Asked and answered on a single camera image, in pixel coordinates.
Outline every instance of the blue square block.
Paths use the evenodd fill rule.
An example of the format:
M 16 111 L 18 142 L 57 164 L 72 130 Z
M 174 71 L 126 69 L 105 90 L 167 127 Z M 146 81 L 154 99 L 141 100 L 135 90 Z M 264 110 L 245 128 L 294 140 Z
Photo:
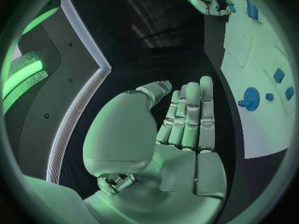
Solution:
M 273 75 L 277 83 L 281 83 L 284 76 L 285 76 L 284 72 L 279 68 L 275 71 L 275 74 Z
M 292 98 L 294 94 L 294 88 L 291 86 L 289 87 L 287 90 L 286 90 L 286 97 L 287 97 L 287 100 L 289 100 L 290 98 Z

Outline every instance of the green light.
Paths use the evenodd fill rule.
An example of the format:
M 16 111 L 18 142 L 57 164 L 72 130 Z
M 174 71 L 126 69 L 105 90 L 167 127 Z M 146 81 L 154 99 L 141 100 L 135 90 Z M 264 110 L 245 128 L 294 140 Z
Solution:
M 38 60 L 15 72 L 5 82 L 2 98 L 4 99 L 19 83 L 23 82 L 25 79 L 27 79 L 34 73 L 42 70 L 42 68 L 42 62 Z
M 54 13 L 56 13 L 59 10 L 59 7 L 52 8 L 51 10 L 43 13 L 42 15 L 38 16 L 36 19 L 34 19 L 29 25 L 25 28 L 23 35 L 27 32 L 29 32 L 31 29 L 35 28 L 37 25 L 39 25 L 41 22 L 45 21 L 47 18 L 51 17 Z

